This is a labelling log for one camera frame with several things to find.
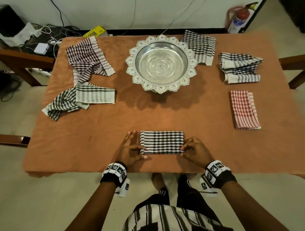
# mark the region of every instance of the orange tablecloth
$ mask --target orange tablecloth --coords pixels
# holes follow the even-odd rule
[[[116,104],[91,105],[64,113],[57,122],[38,116],[23,168],[29,173],[102,172],[130,130],[184,131],[197,136],[233,172],[305,173],[304,125],[271,42],[265,34],[217,34],[212,66],[199,64],[189,86],[162,95],[144,91],[126,73],[129,49],[147,36],[99,37],[99,47],[116,73],[93,75],[90,83],[117,91]],[[64,39],[44,105],[73,86],[72,66],[65,49],[83,38]],[[259,83],[223,82],[220,52],[246,53],[265,61],[258,65]],[[236,130],[229,91],[253,93],[261,130]],[[179,155],[151,155],[129,172],[202,172]]]

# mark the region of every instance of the hand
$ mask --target hand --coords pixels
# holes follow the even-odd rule
[[[125,136],[121,147],[119,148],[119,153],[117,155],[116,161],[121,161],[129,167],[133,165],[135,162],[147,159],[147,155],[142,155],[139,151],[133,151],[138,149],[144,149],[145,147],[140,146],[138,144],[130,145],[132,139],[134,138],[137,131],[128,132]]]
[[[197,137],[186,140],[180,150],[184,150],[184,153],[180,154],[181,156],[201,168],[205,168],[210,162],[214,161],[209,150]]]

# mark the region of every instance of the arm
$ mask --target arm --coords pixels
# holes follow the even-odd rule
[[[199,167],[205,168],[214,158],[196,137],[188,139],[181,147],[181,154]],[[265,210],[237,182],[228,181],[221,187],[232,209],[246,231],[288,231],[274,216]]]
[[[147,159],[147,156],[133,151],[145,149],[137,144],[131,145],[136,133],[136,131],[128,132],[119,148],[116,161],[123,162],[126,166]],[[66,231],[101,231],[116,188],[114,182],[102,182]]]

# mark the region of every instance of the white wall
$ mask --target white wall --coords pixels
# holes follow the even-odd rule
[[[167,28],[173,17],[192,0],[53,0],[73,26],[88,30],[97,25],[106,29]],[[251,3],[243,0],[195,0],[180,13],[171,28],[225,27],[229,8]],[[59,12],[50,0],[0,0],[31,23],[62,25]],[[63,16],[65,25],[69,25]]]

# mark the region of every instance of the person's right hand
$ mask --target person's right hand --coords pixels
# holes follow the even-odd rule
[[[205,168],[210,162],[214,161],[209,150],[197,137],[187,139],[180,150],[184,150],[184,153],[180,154],[181,156],[202,168]]]

